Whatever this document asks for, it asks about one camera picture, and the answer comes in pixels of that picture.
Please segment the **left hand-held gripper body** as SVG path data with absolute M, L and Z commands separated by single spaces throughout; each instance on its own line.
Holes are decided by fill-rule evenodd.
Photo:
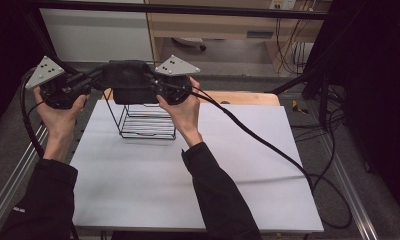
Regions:
M 92 78 L 56 57 L 43 56 L 24 87 L 40 88 L 42 100 L 54 109 L 70 109 L 80 95 L 89 95 Z

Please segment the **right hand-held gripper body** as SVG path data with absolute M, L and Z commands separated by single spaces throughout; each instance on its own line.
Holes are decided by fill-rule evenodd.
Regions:
M 163 98 L 169 105 L 183 103 L 192 91 L 190 74 L 199 73 L 200 69 L 189 62 L 171 55 L 166 61 L 155 68 L 161 82 L 154 84 L 163 88 Z

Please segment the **black fabric bag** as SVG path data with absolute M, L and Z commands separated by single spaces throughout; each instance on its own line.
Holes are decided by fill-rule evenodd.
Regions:
M 103 77 L 97 83 L 106 89 L 151 89 L 153 84 L 147 74 L 155 74 L 151 67 L 141 60 L 112 61 L 103 68 Z

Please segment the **black wire rack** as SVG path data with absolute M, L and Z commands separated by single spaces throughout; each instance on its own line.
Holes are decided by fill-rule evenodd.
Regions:
M 157 103 L 116 104 L 114 91 L 103 91 L 106 102 L 118 134 L 129 139 L 174 140 L 176 128 L 170 115 Z

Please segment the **person's right hand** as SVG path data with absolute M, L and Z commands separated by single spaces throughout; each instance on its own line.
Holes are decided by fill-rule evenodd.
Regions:
M 178 105 L 169 105 L 160 95 L 157 95 L 157 100 L 159 106 L 169 113 L 174 126 L 189 147 L 203 141 L 198 130 L 200 100 L 197 96 L 190 95 L 183 103 Z

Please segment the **person's left hand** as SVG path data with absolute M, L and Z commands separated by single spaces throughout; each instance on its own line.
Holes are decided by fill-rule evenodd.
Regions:
M 37 113 L 45 124 L 49 136 L 53 139 L 71 140 L 73 138 L 77 115 L 83 111 L 87 96 L 78 96 L 70 109 L 61 110 L 54 109 L 43 101 L 39 87 L 36 87 L 33 93 L 38 104 Z

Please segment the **white cabinet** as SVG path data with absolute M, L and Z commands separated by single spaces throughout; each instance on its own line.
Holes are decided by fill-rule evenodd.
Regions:
M 63 61 L 153 59 L 144 13 L 41 9 L 41 14 Z

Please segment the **white chair base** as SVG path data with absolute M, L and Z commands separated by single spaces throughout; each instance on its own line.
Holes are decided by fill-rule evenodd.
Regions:
M 205 51 L 207 47 L 204 45 L 204 42 L 201 38 L 180 38 L 174 37 L 174 41 L 179 44 L 190 46 L 190 47 L 197 47 L 200 51 Z

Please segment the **black curtain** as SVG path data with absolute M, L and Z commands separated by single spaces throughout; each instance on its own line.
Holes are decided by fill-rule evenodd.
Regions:
M 20 86 L 21 76 L 43 56 L 21 11 L 22 0 L 0 0 L 0 118 Z
M 332 0 L 315 42 L 364 158 L 400 207 L 400 0 Z

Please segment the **light wooden desk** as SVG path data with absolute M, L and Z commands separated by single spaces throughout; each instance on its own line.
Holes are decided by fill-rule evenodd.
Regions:
M 147 4 L 270 9 L 271 0 L 144 0 Z M 332 0 L 296 0 L 289 11 L 328 12 Z M 155 40 L 153 53 L 159 56 L 165 38 L 252 39 L 265 43 L 274 70 L 289 71 L 292 50 L 297 43 L 310 45 L 323 24 L 319 20 L 236 18 L 205 15 L 147 15 L 150 35 Z

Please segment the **white board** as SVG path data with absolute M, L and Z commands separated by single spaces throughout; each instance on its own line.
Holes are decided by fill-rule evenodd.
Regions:
M 232 177 L 260 230 L 323 229 L 281 106 L 204 103 L 200 131 Z M 73 221 L 80 227 L 201 231 L 191 176 L 174 140 L 124 139 L 104 100 L 96 103 L 71 164 L 78 169 Z

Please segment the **yellow black tape strip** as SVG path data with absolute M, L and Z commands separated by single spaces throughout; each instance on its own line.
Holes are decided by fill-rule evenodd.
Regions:
M 292 110 L 302 114 L 309 114 L 307 109 L 301 108 L 296 100 L 292 100 Z

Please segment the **white power strip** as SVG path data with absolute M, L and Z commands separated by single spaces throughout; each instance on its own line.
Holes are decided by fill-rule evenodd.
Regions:
M 292 10 L 296 0 L 271 0 L 269 8 L 276 10 Z

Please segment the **black metal frame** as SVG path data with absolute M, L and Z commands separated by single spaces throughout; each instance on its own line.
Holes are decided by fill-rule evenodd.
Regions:
M 48 34 L 41 29 L 44 23 L 36 20 L 34 14 L 40 9 L 75 10 L 90 12 L 129 12 L 129 13 L 154 13 L 172 15 L 205 15 L 223 16 L 236 18 L 272 18 L 272 19 L 296 19 L 296 20 L 319 20 L 334 18 L 335 15 L 328 12 L 289 11 L 289 10 L 260 10 L 243 9 L 233 7 L 212 6 L 188 6 L 168 4 L 138 4 L 117 2 L 90 2 L 90 1 L 60 1 L 60 0 L 23 0 L 21 9 L 25 14 L 28 26 L 32 29 L 37 41 L 41 44 L 44 52 L 52 60 L 58 62 L 64 68 L 71 70 L 57 56 L 52 43 L 48 40 Z

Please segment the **aluminium rail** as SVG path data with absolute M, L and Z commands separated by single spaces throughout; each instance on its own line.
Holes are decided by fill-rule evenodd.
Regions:
M 36 162 L 37 159 L 38 153 L 36 148 L 33 143 L 29 143 L 0 192 L 0 220 L 5 214 L 7 207 L 12 201 L 31 165 Z
M 374 228 L 374 225 L 365 210 L 364 204 L 362 203 L 356 188 L 354 187 L 345 167 L 341 162 L 341 158 L 338 156 L 335 149 L 335 142 L 327 134 L 321 136 L 321 140 L 332 159 L 332 169 L 336 176 L 339 186 L 344 197 L 350 206 L 350 212 L 352 213 L 356 227 L 361 234 L 363 240 L 378 240 L 378 234 Z

